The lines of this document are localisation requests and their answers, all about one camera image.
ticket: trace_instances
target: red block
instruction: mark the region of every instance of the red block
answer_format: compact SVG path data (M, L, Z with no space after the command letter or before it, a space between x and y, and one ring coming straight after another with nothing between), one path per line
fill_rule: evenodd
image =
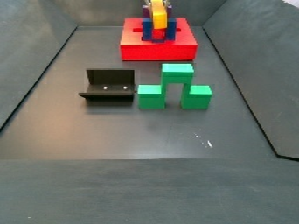
M166 29L154 29L154 39L165 39Z
M186 18L178 18L175 41L143 41L142 18L127 18L121 40L122 60L194 60L198 43Z

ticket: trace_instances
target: blue object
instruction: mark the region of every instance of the blue object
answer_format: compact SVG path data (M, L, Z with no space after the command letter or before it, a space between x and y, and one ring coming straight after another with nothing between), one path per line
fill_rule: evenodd
M143 40L153 40L154 21L151 18L143 18Z
M150 9L147 5L143 5L143 18L150 18Z
M171 5L167 6L167 17L171 18L174 15L174 7Z
M153 39L153 42L157 44L165 43L165 39Z
M177 33L177 18L169 18L167 29L166 29L166 39L175 40Z

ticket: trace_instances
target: yellow object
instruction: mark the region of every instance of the yellow object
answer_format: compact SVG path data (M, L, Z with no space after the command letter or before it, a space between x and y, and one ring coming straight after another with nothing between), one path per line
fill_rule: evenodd
M167 11L165 8L163 0L153 0L153 20L154 28L165 29L167 28Z

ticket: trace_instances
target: gray floor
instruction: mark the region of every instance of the gray floor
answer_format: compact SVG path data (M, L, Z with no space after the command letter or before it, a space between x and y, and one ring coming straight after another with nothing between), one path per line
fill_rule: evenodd
M299 165L223 159L2 161L6 224L295 224Z
M122 27L79 28L0 134L0 157L35 159L274 158L230 73L201 27L195 84L211 85L209 110L182 110L182 85L167 108L87 104L87 68L134 68L135 83L161 82L162 62L123 62Z
M3 223L298 223L299 164L275 158L205 32L194 31L195 82L215 93L207 111L181 110L179 86L166 110L139 110L137 101L89 105L78 96L87 67L134 67L137 84L157 83L161 71L158 62L119 60L121 28L77 31L2 132Z

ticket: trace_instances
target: green block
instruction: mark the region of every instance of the green block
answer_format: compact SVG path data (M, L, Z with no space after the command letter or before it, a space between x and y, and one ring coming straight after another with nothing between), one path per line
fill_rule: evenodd
M165 109L165 97L161 98L141 98L139 97L139 108L141 109Z
M191 86L191 92L187 95L187 97L193 98L202 98L202 97L209 97L211 98L213 92L211 92L211 87L210 86Z
M183 109L207 109L211 103L211 98L185 98L182 100Z
M165 98L162 85L139 85L138 95L142 98Z
M165 94L161 85L139 85L138 99L141 109L165 109Z
M193 64L163 64L163 77L165 76L193 77Z
M191 86L191 92L182 94L183 109L207 109L211 102L211 87Z
M166 76L163 77L163 84L170 84L170 83L187 83L193 84L193 77L179 77L179 76Z
M182 87L182 98L189 96L189 94L191 92L191 87L193 87L191 84L183 84L183 87Z

